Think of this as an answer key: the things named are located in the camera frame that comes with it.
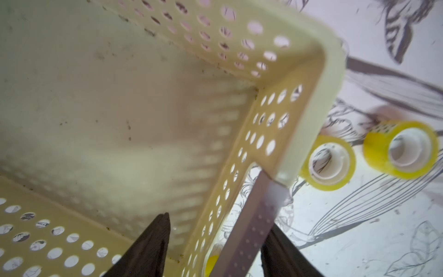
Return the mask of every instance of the perforated metal strip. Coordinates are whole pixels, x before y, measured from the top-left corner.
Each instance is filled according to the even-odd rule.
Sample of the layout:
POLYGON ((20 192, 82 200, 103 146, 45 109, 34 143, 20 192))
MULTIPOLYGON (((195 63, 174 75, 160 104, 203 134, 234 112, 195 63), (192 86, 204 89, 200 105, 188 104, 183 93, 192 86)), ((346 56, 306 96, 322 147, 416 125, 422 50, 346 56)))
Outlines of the perforated metal strip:
POLYGON ((262 171, 210 277, 244 277, 274 225, 289 190, 262 171))

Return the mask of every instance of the line drawing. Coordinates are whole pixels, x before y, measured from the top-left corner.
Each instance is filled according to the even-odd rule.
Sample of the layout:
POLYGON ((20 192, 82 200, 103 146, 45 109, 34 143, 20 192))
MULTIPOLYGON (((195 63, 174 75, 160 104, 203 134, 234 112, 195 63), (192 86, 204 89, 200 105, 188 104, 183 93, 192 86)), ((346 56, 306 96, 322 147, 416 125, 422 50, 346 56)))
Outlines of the line drawing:
POLYGON ((393 262, 386 270, 385 276, 413 277, 419 275, 426 263, 436 257, 441 242, 441 233, 429 221, 423 221, 412 235, 411 252, 393 262))

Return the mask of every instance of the yellow object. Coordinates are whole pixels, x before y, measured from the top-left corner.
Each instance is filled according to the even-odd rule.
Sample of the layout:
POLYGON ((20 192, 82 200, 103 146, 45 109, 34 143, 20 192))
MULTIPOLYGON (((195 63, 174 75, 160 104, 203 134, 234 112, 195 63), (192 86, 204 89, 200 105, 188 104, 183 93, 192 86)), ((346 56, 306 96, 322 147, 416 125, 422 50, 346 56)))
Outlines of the yellow object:
POLYGON ((206 263, 205 277, 209 277, 217 260, 218 260, 218 255, 212 256, 208 259, 208 262, 206 263))
POLYGON ((351 146, 336 137, 318 136, 300 171, 300 176, 322 191, 346 185, 355 171, 351 146))
POLYGON ((435 132, 416 121, 386 121, 372 128, 363 143, 368 164, 401 179, 428 173, 437 160, 435 132))

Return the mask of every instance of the perforated basket wall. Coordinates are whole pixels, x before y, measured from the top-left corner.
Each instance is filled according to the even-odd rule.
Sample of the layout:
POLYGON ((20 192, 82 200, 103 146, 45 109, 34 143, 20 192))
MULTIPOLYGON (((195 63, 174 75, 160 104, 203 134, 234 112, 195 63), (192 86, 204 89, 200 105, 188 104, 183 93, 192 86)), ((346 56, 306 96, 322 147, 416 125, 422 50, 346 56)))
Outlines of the perforated basket wall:
MULTIPOLYGON (((148 34, 171 41, 214 68, 252 82, 258 88, 256 100, 247 112, 217 182, 199 211, 199 220, 191 227, 180 252, 171 250, 174 257, 182 258, 167 261, 167 277, 203 276, 210 246, 250 166, 259 164, 271 178, 286 186, 297 176, 341 85, 344 58, 340 43, 317 22, 264 0, 97 0, 97 3, 148 34)), ((101 9, 96 5, 89 8, 101 9)), ((0 235, 0 247, 4 254, 0 264, 6 263, 9 269, 21 263, 15 257, 23 258, 20 265, 23 270, 4 271, 8 276, 22 276, 28 268, 35 273, 40 267, 47 269, 44 274, 48 276, 85 273, 99 276, 112 265, 115 255, 123 254, 129 247, 130 241, 104 227, 94 226, 89 219, 23 194, 3 182, 0 197, 6 203, 1 207, 14 210, 9 206, 21 206, 15 213, 0 214, 0 225, 13 226, 11 230, 9 225, 2 229, 5 234, 0 235), (43 226, 43 219, 48 219, 48 226, 43 226), (58 226, 64 228, 63 233, 55 228, 58 226), (80 238, 70 236, 72 233, 80 238), (94 245, 91 250, 86 249, 91 245, 89 241, 94 245), (60 257, 48 258, 49 253, 60 253, 51 250, 58 247, 63 249, 60 257), (106 252, 102 247, 107 248, 105 257, 101 257, 106 252), (67 266, 74 262, 81 266, 67 266)))

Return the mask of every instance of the leaf drawing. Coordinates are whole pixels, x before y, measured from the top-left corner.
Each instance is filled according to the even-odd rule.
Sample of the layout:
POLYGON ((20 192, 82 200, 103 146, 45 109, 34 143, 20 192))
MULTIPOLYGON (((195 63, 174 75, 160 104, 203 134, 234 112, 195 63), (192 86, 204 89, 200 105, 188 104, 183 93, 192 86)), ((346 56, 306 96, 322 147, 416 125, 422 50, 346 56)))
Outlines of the leaf drawing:
POLYGON ((411 239, 411 251, 417 253, 421 260, 432 260, 442 241, 441 234, 429 221, 421 223, 415 230, 411 239))
POLYGON ((393 262, 385 273, 392 277, 414 277, 420 274, 424 264, 417 253, 409 252, 393 262))
POLYGON ((412 41, 412 25, 419 23, 434 7, 435 0, 386 1, 386 48, 397 63, 402 63, 412 41))

